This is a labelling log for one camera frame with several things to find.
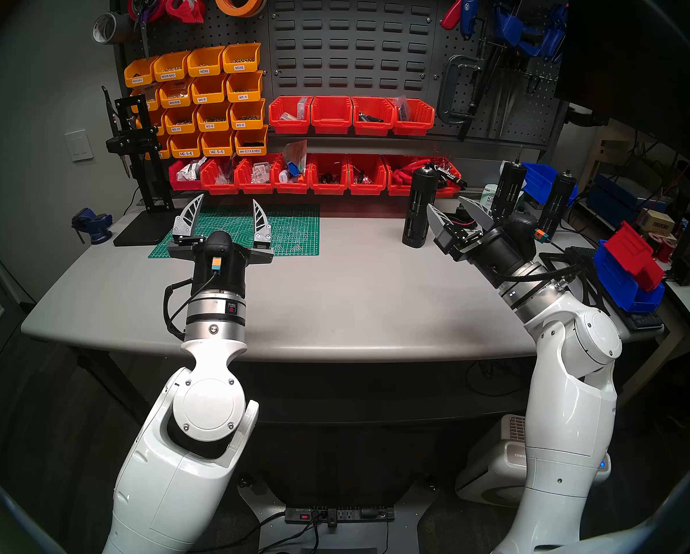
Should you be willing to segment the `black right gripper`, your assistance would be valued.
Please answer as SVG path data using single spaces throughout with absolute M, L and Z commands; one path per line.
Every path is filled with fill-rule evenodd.
M 428 227 L 444 254 L 457 248 L 489 282 L 504 282 L 535 261 L 537 227 L 495 227 L 490 209 L 480 201 L 459 196 L 459 204 L 480 230 L 466 231 L 432 204 L 427 205 Z

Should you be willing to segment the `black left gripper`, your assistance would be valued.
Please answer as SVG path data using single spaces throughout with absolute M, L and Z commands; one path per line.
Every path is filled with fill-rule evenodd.
M 274 257 L 272 227 L 256 199 L 253 203 L 253 246 L 246 248 L 231 236 L 195 236 L 204 202 L 201 193 L 188 202 L 173 223 L 168 253 L 175 259 L 194 262 L 191 294 L 222 290 L 245 297 L 245 270 L 250 264 L 269 264 Z

